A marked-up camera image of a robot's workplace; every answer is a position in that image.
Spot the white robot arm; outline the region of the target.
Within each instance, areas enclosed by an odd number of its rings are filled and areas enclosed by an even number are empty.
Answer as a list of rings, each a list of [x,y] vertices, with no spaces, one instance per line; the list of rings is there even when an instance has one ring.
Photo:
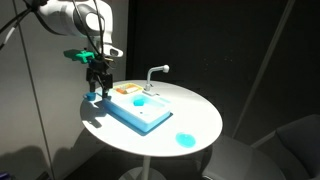
[[[87,64],[86,81],[94,92],[96,84],[106,98],[113,87],[113,76],[107,72],[113,58],[123,56],[123,51],[112,46],[113,13],[103,0],[43,0],[36,6],[40,23],[57,35],[85,37],[88,50],[66,50],[64,56],[72,61]]]

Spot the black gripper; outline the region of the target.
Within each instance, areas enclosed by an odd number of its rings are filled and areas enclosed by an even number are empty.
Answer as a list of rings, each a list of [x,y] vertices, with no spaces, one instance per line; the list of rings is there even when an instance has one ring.
[[[108,97],[112,86],[112,75],[107,72],[107,65],[102,61],[92,60],[86,71],[86,80],[89,83],[89,92],[94,93],[96,82],[102,86],[102,98]]]

